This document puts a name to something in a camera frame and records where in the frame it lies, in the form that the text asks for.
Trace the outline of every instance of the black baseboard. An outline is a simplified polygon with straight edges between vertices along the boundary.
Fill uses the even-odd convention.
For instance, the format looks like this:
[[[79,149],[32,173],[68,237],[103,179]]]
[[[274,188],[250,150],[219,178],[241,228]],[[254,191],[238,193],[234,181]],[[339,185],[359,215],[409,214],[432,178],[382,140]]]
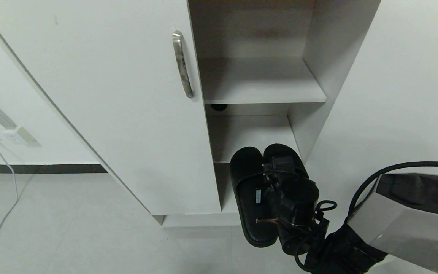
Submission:
[[[108,173],[99,164],[77,165],[11,165],[18,174],[66,174],[66,173]],[[0,173],[11,173],[6,165],[0,165]]]

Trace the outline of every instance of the white cabinet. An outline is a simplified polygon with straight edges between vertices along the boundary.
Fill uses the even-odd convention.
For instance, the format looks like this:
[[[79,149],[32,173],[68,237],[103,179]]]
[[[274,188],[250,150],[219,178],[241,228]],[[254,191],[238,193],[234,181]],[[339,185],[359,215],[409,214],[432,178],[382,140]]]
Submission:
[[[207,223],[193,214],[224,224],[238,214],[227,182],[233,153],[284,143],[306,159],[378,5],[0,2],[0,33],[152,214],[169,215],[168,225],[181,213],[188,225]],[[192,99],[177,69],[176,30]]]
[[[0,33],[151,213],[220,212],[186,1],[0,2]]]

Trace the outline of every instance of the black cable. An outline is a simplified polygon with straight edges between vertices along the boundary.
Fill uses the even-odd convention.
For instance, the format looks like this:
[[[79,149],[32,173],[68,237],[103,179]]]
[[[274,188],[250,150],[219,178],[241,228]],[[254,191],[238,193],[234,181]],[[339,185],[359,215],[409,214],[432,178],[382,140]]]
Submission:
[[[358,202],[359,197],[361,196],[361,193],[365,191],[365,189],[374,181],[376,178],[378,178],[381,174],[388,173],[393,170],[397,169],[403,169],[403,168],[412,168],[412,167],[438,167],[438,161],[421,161],[421,162],[407,162],[407,163],[400,163],[396,165],[392,165],[389,167],[385,167],[381,170],[378,170],[377,172],[373,173],[366,181],[361,184],[361,186],[358,188],[356,193],[354,194],[351,204],[349,205],[348,210],[348,216],[346,217],[346,220],[344,223],[347,223],[348,220],[352,217],[352,215],[365,203],[367,198],[370,197],[370,195],[374,192],[375,186],[371,188],[370,192],[366,196],[366,198],[363,199],[358,205],[356,203]]]
[[[318,269],[320,269],[322,267],[322,265],[325,262],[325,258],[327,257],[326,254],[324,253],[324,256],[322,256],[320,262],[314,267],[314,268],[308,268],[306,267],[304,264],[302,264],[302,262],[300,261],[300,258],[298,257],[298,253],[300,252],[300,248],[310,239],[312,238],[314,235],[316,235],[318,232],[321,231],[321,229],[323,229],[325,226],[327,226],[328,222],[326,219],[322,219],[319,223],[319,225],[312,230],[307,236],[305,236],[305,238],[302,239],[302,241],[300,241],[300,243],[297,246],[297,249],[295,250],[295,262],[297,263],[297,265],[306,272],[314,272],[317,271]]]
[[[322,206],[322,205],[325,205],[325,204],[331,204],[332,206],[330,206],[330,207],[325,207],[325,208],[321,208],[321,206]],[[336,202],[331,201],[331,200],[323,200],[323,201],[320,201],[320,202],[317,204],[317,207],[315,208],[315,210],[316,210],[316,211],[322,211],[322,212],[324,212],[324,211],[329,211],[329,210],[333,210],[333,209],[336,209],[336,208],[337,208],[337,203],[336,203]]]

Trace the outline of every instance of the black slipper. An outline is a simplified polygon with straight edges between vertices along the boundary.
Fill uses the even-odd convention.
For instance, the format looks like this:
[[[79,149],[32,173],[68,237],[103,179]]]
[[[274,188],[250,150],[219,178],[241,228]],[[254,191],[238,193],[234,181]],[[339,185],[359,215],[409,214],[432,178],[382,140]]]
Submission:
[[[263,179],[263,156],[254,147],[238,150],[229,164],[234,196],[240,212],[241,226],[248,242],[255,247],[275,243],[278,229],[273,223],[257,223],[257,219],[272,218],[266,198],[262,197],[268,185]]]
[[[297,152],[295,152],[289,146],[285,146],[282,144],[272,144],[269,145],[263,153],[264,163],[269,163],[271,161],[271,158],[273,157],[285,156],[291,156],[294,159],[295,170],[300,177],[304,177],[307,179],[309,178],[309,174],[307,174],[307,170],[305,169],[302,160],[298,156]]]

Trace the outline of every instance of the label on slipper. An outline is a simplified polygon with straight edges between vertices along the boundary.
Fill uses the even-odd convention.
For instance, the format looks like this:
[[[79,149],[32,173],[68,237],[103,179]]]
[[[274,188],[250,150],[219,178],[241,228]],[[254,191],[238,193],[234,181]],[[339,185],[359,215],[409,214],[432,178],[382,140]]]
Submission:
[[[256,203],[261,204],[261,189],[256,189]]]

